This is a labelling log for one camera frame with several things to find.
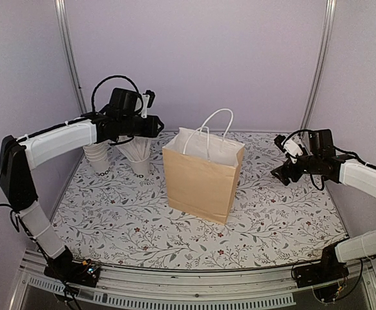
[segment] stack of paper cups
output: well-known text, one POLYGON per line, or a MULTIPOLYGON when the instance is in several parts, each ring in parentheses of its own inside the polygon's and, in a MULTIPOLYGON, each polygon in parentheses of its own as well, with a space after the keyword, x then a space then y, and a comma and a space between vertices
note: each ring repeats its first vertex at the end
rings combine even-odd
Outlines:
POLYGON ((145 179, 149 176, 149 156, 140 161, 129 160, 129 163, 137 177, 145 179))
POLYGON ((92 144, 83 147, 83 150, 98 176, 105 176, 109 173, 108 153, 104 143, 92 144))

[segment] table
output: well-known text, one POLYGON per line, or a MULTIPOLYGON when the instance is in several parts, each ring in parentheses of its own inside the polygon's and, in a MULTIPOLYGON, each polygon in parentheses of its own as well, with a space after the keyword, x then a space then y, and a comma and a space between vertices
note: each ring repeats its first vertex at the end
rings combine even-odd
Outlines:
POLYGON ((308 177, 288 187, 270 170, 285 160, 276 134, 231 132, 245 143, 236 199, 226 225, 170 208, 162 146, 151 146, 151 175, 135 176, 126 158, 110 147, 111 172, 97 176, 82 159, 53 226, 76 258, 155 269, 247 269, 316 260, 321 250, 347 236, 327 191, 308 177))

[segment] purple wall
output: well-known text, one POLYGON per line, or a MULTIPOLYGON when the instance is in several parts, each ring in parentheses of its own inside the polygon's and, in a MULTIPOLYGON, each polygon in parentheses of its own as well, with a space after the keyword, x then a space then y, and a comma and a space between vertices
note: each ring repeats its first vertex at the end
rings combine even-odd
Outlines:
MULTIPOLYGON (((319 52, 326 1, 67 1, 83 93, 125 74, 156 92, 167 129, 197 127, 222 107, 234 129, 300 126, 319 52)), ((113 86, 96 101, 102 107, 113 86)), ((222 129, 218 116, 213 129, 222 129)))
MULTIPOLYGON (((376 164, 376 1, 338 1, 310 128, 330 128, 337 146, 376 164)), ((375 199, 328 187, 351 236, 376 229, 375 199)))
MULTIPOLYGON (((0 144, 78 115, 53 1, 0 1, 0 144)), ((41 204, 50 214, 79 152, 34 171, 41 204)), ((0 193, 0 202, 5 201, 0 193)), ((0 310, 6 309, 16 269, 30 242, 0 208, 0 310)))

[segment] white bag handle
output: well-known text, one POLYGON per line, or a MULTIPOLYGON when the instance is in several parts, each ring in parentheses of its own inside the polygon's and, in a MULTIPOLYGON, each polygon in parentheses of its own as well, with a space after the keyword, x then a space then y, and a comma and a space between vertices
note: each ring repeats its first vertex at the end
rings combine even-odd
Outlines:
POLYGON ((209 157, 209 127, 208 126, 201 126, 200 128, 197 128, 193 131, 193 133, 188 137, 187 141, 185 142, 185 145, 183 146, 182 154, 185 155, 185 151, 187 150, 187 145, 188 145, 189 140, 196 134, 197 131, 200 130, 202 132, 203 128, 207 129, 207 159, 208 161, 211 161, 209 157))
POLYGON ((219 113, 219 112, 221 112, 221 111, 228 111, 228 112, 231 113, 231 119, 229 120, 229 123, 228 123, 227 129, 225 130, 224 135, 222 136, 222 143, 224 143, 225 135, 227 134, 227 132, 228 132, 228 130, 229 130, 229 127, 231 127, 231 124, 233 123, 233 119, 234 119, 234 113, 233 113, 232 110, 230 110, 229 108, 221 108, 220 110, 215 111, 214 113, 212 113, 212 114, 211 114, 211 115, 205 120, 205 122, 202 124, 202 127, 204 127, 204 126, 207 124, 207 122, 208 122, 211 118, 213 118, 213 116, 214 116, 215 114, 217 114, 217 113, 219 113))

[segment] paper bag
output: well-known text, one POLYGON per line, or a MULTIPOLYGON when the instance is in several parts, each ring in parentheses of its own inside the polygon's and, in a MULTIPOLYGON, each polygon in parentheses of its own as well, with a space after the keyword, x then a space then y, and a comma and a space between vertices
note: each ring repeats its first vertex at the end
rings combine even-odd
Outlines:
MULTIPOLYGON (((220 110, 197 130, 208 129, 205 124, 217 112, 220 110)), ((163 147, 170 207, 226 223, 244 155, 243 143, 225 139, 229 126, 223 137, 180 128, 178 135, 163 147)))

